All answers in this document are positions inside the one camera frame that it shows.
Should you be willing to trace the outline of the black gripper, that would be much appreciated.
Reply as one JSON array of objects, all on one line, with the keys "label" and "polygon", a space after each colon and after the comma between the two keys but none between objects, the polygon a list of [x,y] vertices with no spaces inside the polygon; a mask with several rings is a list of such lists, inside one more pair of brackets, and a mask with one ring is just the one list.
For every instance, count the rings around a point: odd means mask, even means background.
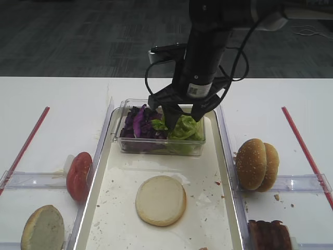
[{"label": "black gripper", "polygon": [[164,123],[169,131],[174,130],[183,114],[179,105],[192,104],[191,117],[198,122],[208,112],[216,108],[223,97],[218,96],[222,89],[227,90],[230,81],[226,78],[215,78],[207,85],[190,83],[182,93],[173,84],[169,84],[148,97],[148,105],[152,109],[162,106]]}]

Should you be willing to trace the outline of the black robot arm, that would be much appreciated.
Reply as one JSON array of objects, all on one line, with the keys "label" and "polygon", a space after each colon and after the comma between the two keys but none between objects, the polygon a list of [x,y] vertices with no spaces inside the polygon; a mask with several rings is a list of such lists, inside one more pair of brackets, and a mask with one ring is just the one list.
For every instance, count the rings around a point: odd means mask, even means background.
[{"label": "black robot arm", "polygon": [[[171,84],[154,93],[150,88],[148,105],[162,107],[165,125],[173,130],[180,116],[199,121],[216,108],[228,92],[239,58],[254,30],[275,31],[287,18],[283,1],[190,1],[191,29],[186,44],[154,47],[150,65],[175,62]],[[222,56],[232,32],[248,29],[237,49],[232,71],[217,77]]]}]

